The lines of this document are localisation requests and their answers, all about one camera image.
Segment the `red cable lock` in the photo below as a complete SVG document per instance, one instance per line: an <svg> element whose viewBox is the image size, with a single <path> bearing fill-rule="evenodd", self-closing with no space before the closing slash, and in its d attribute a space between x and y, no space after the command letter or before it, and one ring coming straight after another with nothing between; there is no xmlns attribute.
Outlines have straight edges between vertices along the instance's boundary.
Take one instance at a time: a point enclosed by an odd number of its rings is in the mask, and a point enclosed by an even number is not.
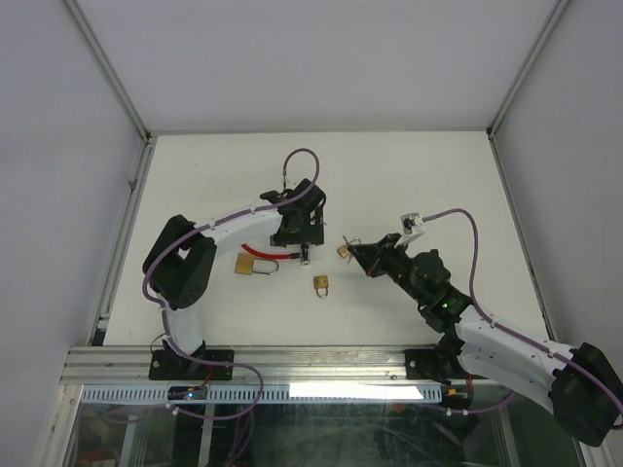
<svg viewBox="0 0 623 467"><path fill-rule="evenodd" d="M285 252L285 253L274 253L274 252L265 252L253 248L252 246L244 243L241 245L241 248L246 253L252 255L255 258L262 260L270 260L270 261L298 261L301 265L307 266L311 263L310 258L310 250L307 246L302 246L298 251L294 252Z"/></svg>

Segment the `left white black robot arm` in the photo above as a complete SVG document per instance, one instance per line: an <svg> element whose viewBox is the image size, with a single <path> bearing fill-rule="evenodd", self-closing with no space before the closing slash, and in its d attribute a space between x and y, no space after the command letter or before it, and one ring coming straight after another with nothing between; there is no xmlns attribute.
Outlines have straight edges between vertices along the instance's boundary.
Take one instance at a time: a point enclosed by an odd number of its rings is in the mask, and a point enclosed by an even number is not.
<svg viewBox="0 0 623 467"><path fill-rule="evenodd" d="M161 309L175 372L189 378L202 370L198 302L215 260L241 248L252 260L308 263L310 248L324 243L325 203L326 194L305 178L294 189L263 193L251 206L202 227L182 215L166 222L142 265L142 291Z"/></svg>

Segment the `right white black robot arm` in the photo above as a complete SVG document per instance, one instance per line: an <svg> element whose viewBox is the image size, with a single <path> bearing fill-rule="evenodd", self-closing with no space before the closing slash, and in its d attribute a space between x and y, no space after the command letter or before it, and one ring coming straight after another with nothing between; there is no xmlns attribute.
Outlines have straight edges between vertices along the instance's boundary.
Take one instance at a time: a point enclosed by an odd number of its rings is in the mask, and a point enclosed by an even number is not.
<svg viewBox="0 0 623 467"><path fill-rule="evenodd" d="M390 278L441 335L436 368L493 380L537 403L573 438L600 446L622 426L622 381L604 353L530 335L480 309L451 282L437 250L411 257L397 233L353 244L349 255L369 277Z"/></svg>

